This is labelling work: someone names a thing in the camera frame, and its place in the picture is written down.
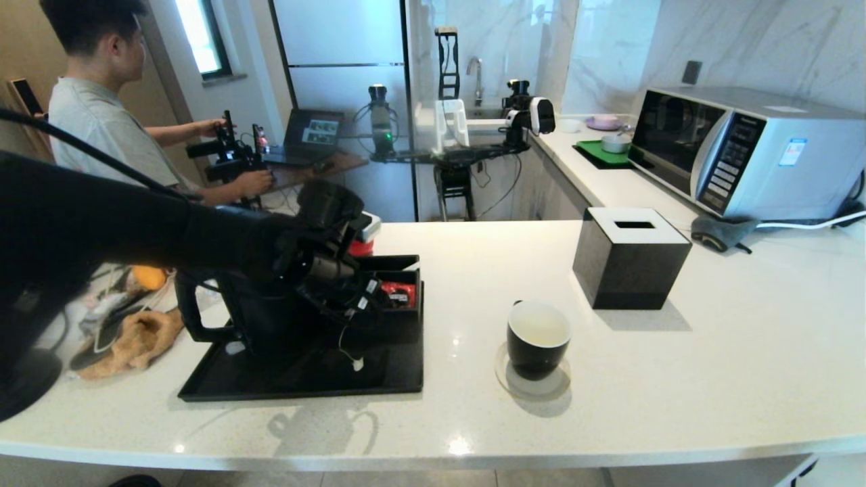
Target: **black hair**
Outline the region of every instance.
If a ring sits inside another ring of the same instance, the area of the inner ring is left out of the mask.
[[[40,0],[63,50],[68,55],[92,55],[105,34],[132,39],[147,15],[144,0]]]

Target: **laptop screen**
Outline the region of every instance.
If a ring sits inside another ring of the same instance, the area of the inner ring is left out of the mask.
[[[283,145],[311,148],[336,146],[342,120],[341,112],[292,110]]]

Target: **window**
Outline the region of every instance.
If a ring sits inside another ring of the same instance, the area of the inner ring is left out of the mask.
[[[210,0],[174,1],[202,78],[209,80],[231,75],[229,57],[225,54],[223,38]]]

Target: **kettle handle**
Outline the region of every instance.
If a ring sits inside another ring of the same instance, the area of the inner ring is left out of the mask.
[[[186,329],[195,341],[234,341],[237,340],[235,327],[227,324],[222,328],[205,328],[196,301],[198,281],[184,271],[179,271],[174,283],[178,296],[178,308]]]

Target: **wall socket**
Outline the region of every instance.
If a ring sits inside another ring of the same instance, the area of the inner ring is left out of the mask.
[[[698,82],[698,75],[701,74],[701,66],[703,62],[689,61],[686,63],[686,70],[682,72],[682,82],[694,85]]]

